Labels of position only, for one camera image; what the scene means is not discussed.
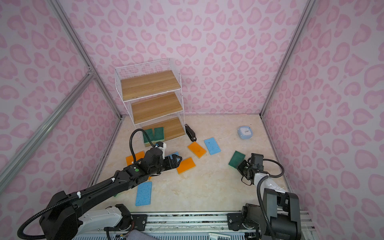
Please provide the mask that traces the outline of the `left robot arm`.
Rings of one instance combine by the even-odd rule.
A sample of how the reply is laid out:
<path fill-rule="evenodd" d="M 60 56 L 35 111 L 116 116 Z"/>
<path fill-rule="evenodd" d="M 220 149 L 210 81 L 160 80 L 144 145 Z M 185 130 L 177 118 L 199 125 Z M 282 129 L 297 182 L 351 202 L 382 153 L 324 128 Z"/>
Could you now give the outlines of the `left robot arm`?
<path fill-rule="evenodd" d="M 178 155 L 165 155 L 163 142 L 152 147 L 141 159 L 133 158 L 133 163 L 107 180 L 94 186 L 66 194 L 55 194 L 45 209 L 26 220 L 18 229 L 17 235 L 22 240 L 71 240 L 81 226 L 80 218 L 87 211 L 105 200 L 146 182 L 150 177 L 176 169 L 182 162 Z"/>

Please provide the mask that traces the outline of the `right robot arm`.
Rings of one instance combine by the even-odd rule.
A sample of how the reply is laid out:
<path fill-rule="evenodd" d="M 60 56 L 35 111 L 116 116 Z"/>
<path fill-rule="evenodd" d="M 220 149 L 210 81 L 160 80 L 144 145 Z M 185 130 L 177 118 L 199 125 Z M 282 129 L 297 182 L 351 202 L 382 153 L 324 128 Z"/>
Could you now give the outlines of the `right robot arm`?
<path fill-rule="evenodd" d="M 302 238 L 299 197 L 284 191 L 274 179 L 284 175 L 283 165 L 275 160 L 252 154 L 241 161 L 237 170 L 243 179 L 256 186 L 258 205 L 245 204 L 239 214 L 227 214 L 230 231 L 250 230 L 246 239 L 258 240 L 264 236 L 273 240 L 300 240 Z"/>

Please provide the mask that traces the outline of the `orange sponge centre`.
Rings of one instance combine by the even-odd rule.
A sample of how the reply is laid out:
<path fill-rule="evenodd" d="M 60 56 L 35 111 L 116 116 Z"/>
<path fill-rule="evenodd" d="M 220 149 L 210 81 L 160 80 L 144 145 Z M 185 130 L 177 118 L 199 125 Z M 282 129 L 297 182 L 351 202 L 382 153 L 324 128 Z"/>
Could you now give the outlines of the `orange sponge centre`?
<path fill-rule="evenodd" d="M 196 166 L 195 162 L 192 158 L 187 158 L 185 160 L 182 160 L 179 167 L 177 168 L 178 174 L 182 174 L 190 169 L 193 169 Z"/>

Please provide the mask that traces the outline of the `orange sponge back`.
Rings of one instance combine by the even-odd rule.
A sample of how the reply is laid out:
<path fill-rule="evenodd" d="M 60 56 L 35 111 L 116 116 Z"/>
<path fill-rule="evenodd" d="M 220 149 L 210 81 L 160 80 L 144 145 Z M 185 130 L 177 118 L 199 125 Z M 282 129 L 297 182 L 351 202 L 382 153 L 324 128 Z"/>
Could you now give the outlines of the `orange sponge back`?
<path fill-rule="evenodd" d="M 188 146 L 188 149 L 199 159 L 202 158 L 207 153 L 207 151 L 197 142 L 192 142 Z"/>

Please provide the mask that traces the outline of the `black stapler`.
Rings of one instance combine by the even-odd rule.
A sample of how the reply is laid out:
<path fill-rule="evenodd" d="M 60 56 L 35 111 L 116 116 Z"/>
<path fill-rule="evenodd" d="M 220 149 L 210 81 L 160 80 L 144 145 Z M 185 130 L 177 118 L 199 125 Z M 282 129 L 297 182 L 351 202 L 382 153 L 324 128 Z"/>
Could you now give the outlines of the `black stapler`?
<path fill-rule="evenodd" d="M 188 135 L 191 142 L 196 142 L 197 141 L 196 133 L 189 127 L 188 124 L 185 124 L 185 129 L 186 129 L 186 134 Z"/>

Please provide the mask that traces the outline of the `light blue round container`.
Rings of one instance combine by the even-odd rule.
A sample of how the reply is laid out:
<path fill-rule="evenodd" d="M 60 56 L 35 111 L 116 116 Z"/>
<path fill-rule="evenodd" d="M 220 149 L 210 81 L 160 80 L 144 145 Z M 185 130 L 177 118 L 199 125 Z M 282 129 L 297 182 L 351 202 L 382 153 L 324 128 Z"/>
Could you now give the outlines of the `light blue round container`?
<path fill-rule="evenodd" d="M 238 128 L 238 135 L 242 140 L 248 140 L 253 136 L 253 131 L 249 126 L 240 126 Z"/>

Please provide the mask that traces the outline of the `blue sponge back right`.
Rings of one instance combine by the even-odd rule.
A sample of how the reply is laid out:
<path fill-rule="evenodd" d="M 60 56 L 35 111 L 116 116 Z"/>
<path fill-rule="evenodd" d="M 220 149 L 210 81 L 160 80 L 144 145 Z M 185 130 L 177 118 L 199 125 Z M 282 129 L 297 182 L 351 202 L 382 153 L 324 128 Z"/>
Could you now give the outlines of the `blue sponge back right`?
<path fill-rule="evenodd" d="M 215 155 L 215 154 L 218 154 L 221 152 L 221 149 L 220 149 L 217 141 L 215 140 L 215 138 L 206 139 L 206 140 L 204 140 L 204 143 L 205 143 L 210 155 Z"/>

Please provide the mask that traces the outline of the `blue sponge near front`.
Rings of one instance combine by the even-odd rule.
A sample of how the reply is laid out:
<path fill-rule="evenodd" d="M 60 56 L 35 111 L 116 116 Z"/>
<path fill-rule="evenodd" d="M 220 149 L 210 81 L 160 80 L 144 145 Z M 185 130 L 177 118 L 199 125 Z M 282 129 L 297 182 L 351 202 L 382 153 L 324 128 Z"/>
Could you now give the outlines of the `blue sponge near front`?
<path fill-rule="evenodd" d="M 147 206 L 151 204 L 152 182 L 145 182 L 138 186 L 135 206 Z"/>

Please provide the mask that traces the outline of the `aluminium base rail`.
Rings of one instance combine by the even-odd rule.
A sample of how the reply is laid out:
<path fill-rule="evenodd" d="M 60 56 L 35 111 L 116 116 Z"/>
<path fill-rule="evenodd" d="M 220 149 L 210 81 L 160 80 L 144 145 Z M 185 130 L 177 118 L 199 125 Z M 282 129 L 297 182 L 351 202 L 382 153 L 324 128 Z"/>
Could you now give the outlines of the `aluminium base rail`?
<path fill-rule="evenodd" d="M 134 229 L 157 240 L 271 240 L 259 236 L 256 227 L 241 223 L 241 211 L 235 212 L 137 212 L 132 213 Z M 320 240 L 307 211 L 300 212 L 301 240 Z M 111 240 L 126 240 L 129 229 L 110 230 Z M 108 240 L 104 228 L 77 235 L 73 240 Z"/>

